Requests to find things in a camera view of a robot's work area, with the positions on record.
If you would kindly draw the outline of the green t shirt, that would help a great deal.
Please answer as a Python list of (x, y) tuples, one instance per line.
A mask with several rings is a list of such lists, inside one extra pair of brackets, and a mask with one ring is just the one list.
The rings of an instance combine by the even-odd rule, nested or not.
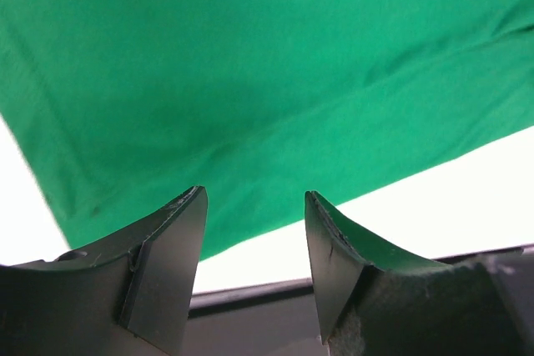
[(533, 0), (1, 0), (1, 113), (69, 245), (203, 185), (213, 256), (533, 124)]

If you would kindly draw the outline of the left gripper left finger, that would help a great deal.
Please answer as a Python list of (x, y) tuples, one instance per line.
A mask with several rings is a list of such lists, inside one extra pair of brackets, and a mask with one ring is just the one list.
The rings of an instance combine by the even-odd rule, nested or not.
[(194, 186), (51, 262), (2, 267), (2, 354), (179, 354), (207, 212)]

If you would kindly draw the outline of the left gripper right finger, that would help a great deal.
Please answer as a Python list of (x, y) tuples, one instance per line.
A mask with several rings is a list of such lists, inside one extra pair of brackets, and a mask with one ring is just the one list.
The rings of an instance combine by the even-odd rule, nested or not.
[(532, 354), (532, 247), (423, 258), (315, 191), (305, 195), (305, 231), (330, 354)]

